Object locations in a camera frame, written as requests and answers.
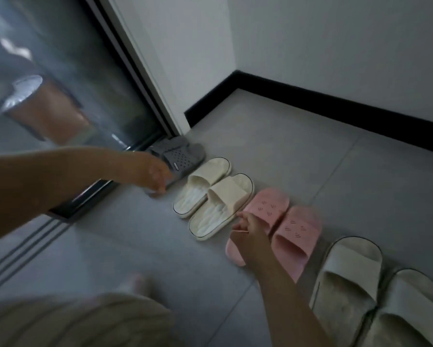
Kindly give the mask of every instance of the black baseboard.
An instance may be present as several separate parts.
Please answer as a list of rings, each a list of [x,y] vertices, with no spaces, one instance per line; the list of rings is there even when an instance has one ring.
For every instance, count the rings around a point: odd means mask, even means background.
[[[196,125],[237,88],[433,151],[433,122],[240,71],[233,72],[185,112],[190,126]]]
[[[234,71],[230,76],[219,83],[217,87],[201,98],[190,109],[185,111],[186,119],[191,128],[237,89],[237,79],[239,75],[240,73],[238,71]]]

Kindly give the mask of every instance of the pink slipper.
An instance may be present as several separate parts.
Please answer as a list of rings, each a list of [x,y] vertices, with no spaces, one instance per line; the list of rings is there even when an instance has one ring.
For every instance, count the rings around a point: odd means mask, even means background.
[[[292,207],[271,240],[283,268],[297,282],[321,234],[321,221],[310,207]]]
[[[244,211],[252,213],[267,222],[269,227],[266,228],[266,233],[269,234],[274,224],[276,224],[288,207],[289,197],[278,189],[269,188],[257,193],[244,208]],[[231,239],[226,244],[226,256],[240,267],[245,265],[239,250]]]

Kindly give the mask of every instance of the slipper strap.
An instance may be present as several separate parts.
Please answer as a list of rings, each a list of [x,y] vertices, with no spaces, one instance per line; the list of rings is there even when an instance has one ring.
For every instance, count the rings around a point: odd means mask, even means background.
[[[208,186],[211,186],[226,173],[223,166],[210,162],[211,160],[201,165],[196,171],[190,174],[188,182],[191,184],[195,180],[204,179],[208,182]]]
[[[276,223],[280,216],[285,212],[285,208],[279,201],[269,198],[255,198],[244,208],[245,212],[252,213],[258,218],[268,223],[270,228]]]
[[[199,162],[198,158],[188,152],[187,146],[166,152],[164,153],[163,158],[172,167],[172,172],[180,172],[189,169],[192,165]]]
[[[307,222],[289,215],[279,225],[279,229],[274,236],[281,236],[301,249],[309,258],[315,249],[320,230],[311,226]]]
[[[380,268],[380,262],[364,257],[348,247],[335,244],[330,249],[322,271],[339,275],[355,283],[376,301]]]
[[[234,214],[249,198],[250,193],[234,182],[232,177],[224,178],[208,189],[210,202],[223,202],[231,214]]]
[[[433,345],[433,302],[403,279],[388,288],[381,314],[403,318]]]

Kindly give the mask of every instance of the white slipper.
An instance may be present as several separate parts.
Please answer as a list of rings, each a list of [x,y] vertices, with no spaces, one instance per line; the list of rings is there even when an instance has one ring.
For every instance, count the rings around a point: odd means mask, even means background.
[[[394,273],[384,285],[364,347],[433,346],[433,282],[414,269]]]
[[[208,201],[190,218],[189,230],[207,240],[232,221],[254,196],[254,182],[245,174],[224,178],[208,189]]]
[[[223,157],[210,159],[188,177],[188,182],[173,203],[173,210],[187,218],[207,200],[208,189],[231,173],[231,163]]]
[[[376,307],[381,269],[382,253],[367,239],[344,237],[330,246],[309,305],[337,347],[353,344]]]

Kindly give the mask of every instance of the tile floor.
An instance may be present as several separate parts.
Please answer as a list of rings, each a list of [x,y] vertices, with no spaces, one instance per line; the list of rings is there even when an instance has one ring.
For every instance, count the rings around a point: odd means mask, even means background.
[[[433,153],[241,90],[188,134],[258,189],[275,186],[322,214],[324,237],[299,287],[307,298],[328,241],[367,237],[389,262],[433,278]],[[269,346],[253,276],[224,254],[229,227],[195,241],[172,201],[121,186],[0,288],[0,299],[113,289],[150,274],[187,346]]]

